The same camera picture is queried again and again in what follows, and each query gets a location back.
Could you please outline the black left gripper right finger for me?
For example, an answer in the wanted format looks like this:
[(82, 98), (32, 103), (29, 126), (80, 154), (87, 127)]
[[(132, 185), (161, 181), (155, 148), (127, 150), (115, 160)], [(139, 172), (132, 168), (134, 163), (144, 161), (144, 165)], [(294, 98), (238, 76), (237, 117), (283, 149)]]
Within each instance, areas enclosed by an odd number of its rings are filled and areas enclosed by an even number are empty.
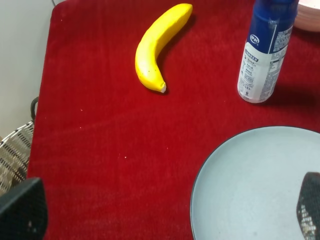
[(297, 221), (305, 240), (320, 239), (320, 173), (307, 172), (296, 205)]

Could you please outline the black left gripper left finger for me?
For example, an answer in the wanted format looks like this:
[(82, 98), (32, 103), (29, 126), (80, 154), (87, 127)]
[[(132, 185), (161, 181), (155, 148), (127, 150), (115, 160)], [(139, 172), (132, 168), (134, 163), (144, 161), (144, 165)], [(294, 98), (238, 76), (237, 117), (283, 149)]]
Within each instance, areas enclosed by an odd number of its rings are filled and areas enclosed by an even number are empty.
[(41, 178), (28, 178), (0, 197), (2, 240), (42, 240), (47, 227), (48, 206)]

